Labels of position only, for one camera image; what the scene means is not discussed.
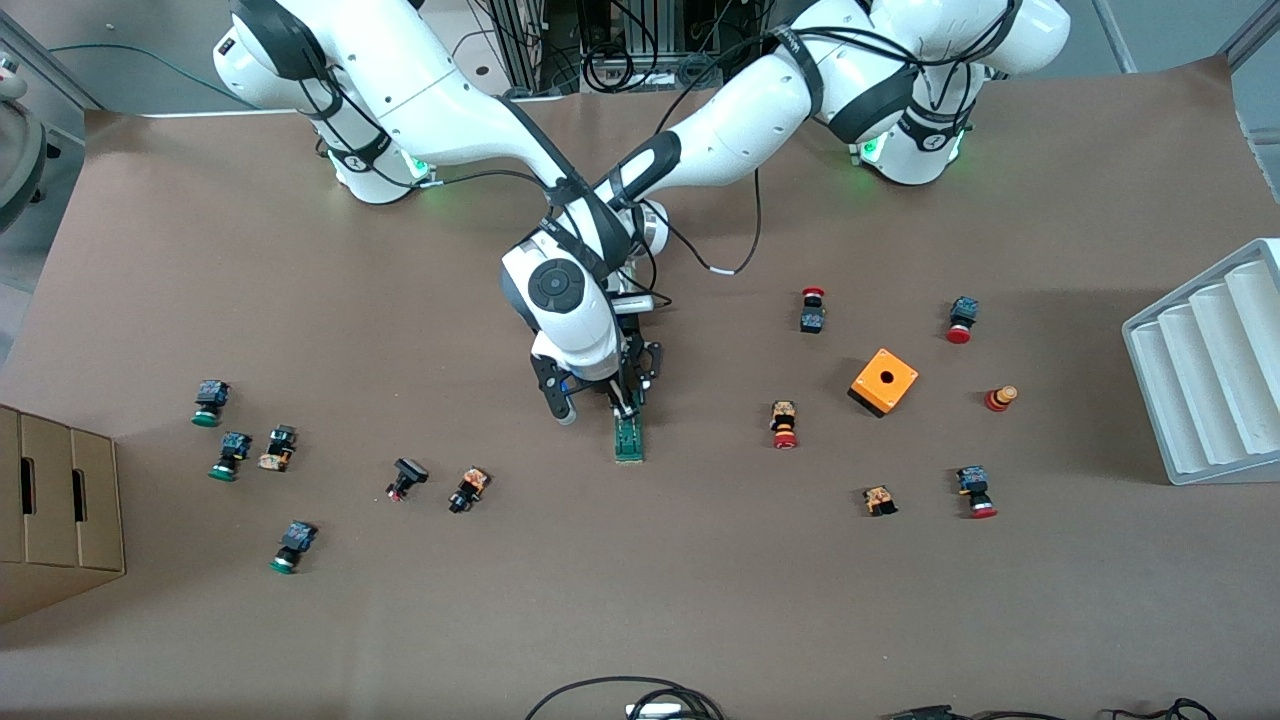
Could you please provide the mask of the orange button enclosure box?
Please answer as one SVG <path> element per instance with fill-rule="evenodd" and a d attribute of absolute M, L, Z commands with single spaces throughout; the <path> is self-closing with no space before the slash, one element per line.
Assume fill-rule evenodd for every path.
<path fill-rule="evenodd" d="M 919 373 L 887 348 L 878 348 L 847 387 L 847 396 L 872 416 L 891 414 L 913 387 Z"/>

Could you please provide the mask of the green circuit board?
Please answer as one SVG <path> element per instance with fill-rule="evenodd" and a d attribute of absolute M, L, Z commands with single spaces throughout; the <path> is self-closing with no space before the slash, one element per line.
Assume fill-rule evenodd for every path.
<path fill-rule="evenodd" d="M 631 413 L 614 410 L 614 460 L 618 464 L 643 462 L 643 393 L 636 392 L 628 405 Z"/>

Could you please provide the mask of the black square pushbutton red block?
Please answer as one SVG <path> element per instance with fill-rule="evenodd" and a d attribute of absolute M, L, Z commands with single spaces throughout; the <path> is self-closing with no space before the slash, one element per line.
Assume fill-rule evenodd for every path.
<path fill-rule="evenodd" d="M 397 459 L 394 468 L 396 479 L 385 488 L 387 496 L 393 502 L 404 501 L 415 486 L 425 483 L 429 478 L 429 471 L 410 457 Z"/>

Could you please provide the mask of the white slotted tray rack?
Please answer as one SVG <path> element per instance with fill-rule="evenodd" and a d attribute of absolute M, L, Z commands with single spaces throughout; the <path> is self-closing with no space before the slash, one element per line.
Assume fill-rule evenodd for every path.
<path fill-rule="evenodd" d="M 1280 238 L 1257 238 L 1123 324 L 1172 486 L 1280 484 Z"/>

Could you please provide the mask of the brown cardboard box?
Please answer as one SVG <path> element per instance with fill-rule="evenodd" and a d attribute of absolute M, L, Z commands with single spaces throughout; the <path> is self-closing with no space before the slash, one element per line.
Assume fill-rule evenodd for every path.
<path fill-rule="evenodd" d="M 0 625 L 124 575 L 114 439 L 0 404 Z"/>

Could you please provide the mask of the grey round machine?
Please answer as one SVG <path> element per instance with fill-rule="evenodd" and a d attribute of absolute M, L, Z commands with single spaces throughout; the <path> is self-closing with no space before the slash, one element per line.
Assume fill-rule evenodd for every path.
<path fill-rule="evenodd" d="M 18 63 L 0 50 L 0 234 L 44 197 L 50 145 L 41 119 L 20 101 L 27 88 Z"/>

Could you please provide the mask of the aluminium frame post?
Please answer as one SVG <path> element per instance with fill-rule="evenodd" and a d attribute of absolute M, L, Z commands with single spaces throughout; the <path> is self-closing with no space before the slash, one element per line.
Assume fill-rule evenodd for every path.
<path fill-rule="evenodd" d="M 486 1 L 509 86 L 538 92 L 544 33 L 541 0 Z"/>

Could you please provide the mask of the green mushroom pushbutton switch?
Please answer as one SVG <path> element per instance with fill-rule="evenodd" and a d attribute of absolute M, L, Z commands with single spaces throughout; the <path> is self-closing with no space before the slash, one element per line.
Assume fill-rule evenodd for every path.
<path fill-rule="evenodd" d="M 310 550 L 317 536 L 317 528 L 307 521 L 292 521 L 280 541 L 269 568 L 284 575 L 294 574 L 300 560 Z"/>
<path fill-rule="evenodd" d="M 253 437 L 239 432 L 227 432 L 221 437 L 220 454 L 207 475 L 221 482 L 236 482 L 239 465 L 250 455 Z"/>
<path fill-rule="evenodd" d="M 224 380 L 202 380 L 195 397 L 196 410 L 191 416 L 191 421 L 197 427 L 219 427 L 221 424 L 223 409 L 229 396 L 230 386 Z"/>

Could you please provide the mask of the grey metal frame post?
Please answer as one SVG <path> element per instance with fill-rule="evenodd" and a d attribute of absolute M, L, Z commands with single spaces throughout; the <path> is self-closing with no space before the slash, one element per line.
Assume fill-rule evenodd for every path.
<path fill-rule="evenodd" d="M 1280 204 L 1280 0 L 1262 0 L 1220 53 L 1245 141 Z"/>

